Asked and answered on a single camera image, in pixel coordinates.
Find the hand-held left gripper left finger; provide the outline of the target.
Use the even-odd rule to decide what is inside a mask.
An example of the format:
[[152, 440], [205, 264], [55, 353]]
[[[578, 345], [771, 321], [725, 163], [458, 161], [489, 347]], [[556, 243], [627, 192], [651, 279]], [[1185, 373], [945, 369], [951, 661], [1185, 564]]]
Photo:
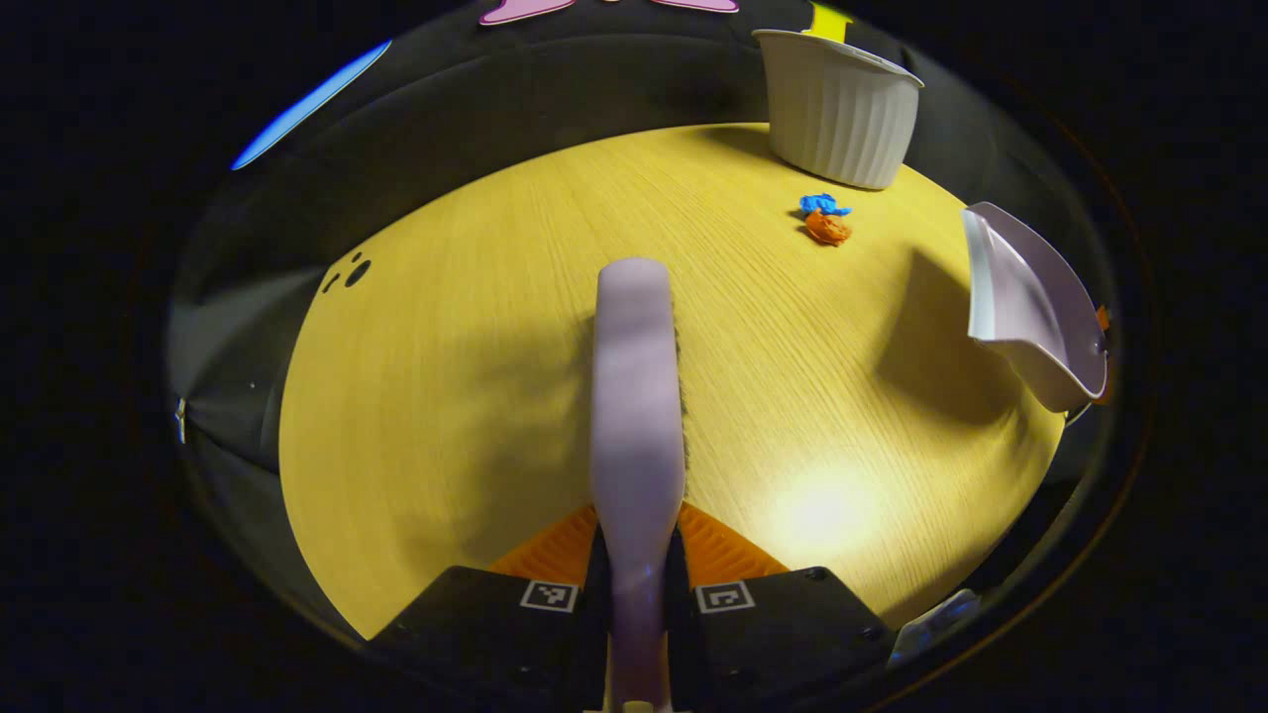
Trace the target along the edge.
[[602, 708], [607, 554], [596, 511], [574, 510], [489, 568], [445, 568], [369, 650], [441, 709]]

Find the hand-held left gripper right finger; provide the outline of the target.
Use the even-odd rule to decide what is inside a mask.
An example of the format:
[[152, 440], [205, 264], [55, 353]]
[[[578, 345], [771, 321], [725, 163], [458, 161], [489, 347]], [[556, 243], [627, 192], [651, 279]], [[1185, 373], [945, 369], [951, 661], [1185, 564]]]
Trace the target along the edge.
[[852, 710], [896, 639], [832, 568], [787, 568], [691, 504], [664, 604], [678, 710]]

